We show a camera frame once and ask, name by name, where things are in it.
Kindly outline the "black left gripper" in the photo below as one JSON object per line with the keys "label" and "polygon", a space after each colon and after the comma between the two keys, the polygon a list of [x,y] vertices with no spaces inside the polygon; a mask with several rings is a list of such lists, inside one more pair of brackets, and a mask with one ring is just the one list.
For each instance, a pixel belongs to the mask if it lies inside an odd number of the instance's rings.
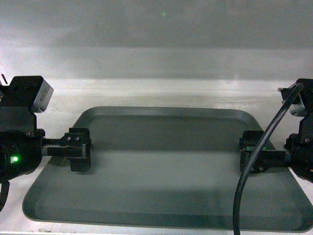
{"label": "black left gripper", "polygon": [[15,76],[10,85],[0,87],[1,183],[34,172],[42,155],[68,159],[73,172],[91,168],[88,128],[72,127],[59,139],[42,139],[32,108],[44,87],[41,76]]}

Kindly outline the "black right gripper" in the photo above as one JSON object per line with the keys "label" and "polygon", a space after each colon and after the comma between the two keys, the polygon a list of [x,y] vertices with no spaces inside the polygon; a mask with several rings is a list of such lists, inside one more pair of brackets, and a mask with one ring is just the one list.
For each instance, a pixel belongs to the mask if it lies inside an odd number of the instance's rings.
{"label": "black right gripper", "polygon": [[[301,179],[313,181],[313,80],[299,78],[289,88],[281,88],[283,101],[287,100],[292,90],[298,84],[303,89],[297,96],[303,100],[306,115],[299,123],[297,134],[290,134],[286,139],[284,148],[287,151],[266,150],[261,151],[254,165],[250,168],[251,174],[259,174],[270,168],[288,167]],[[241,150],[240,171],[243,172],[252,156],[252,149],[257,145],[264,131],[245,130],[239,140]]]}

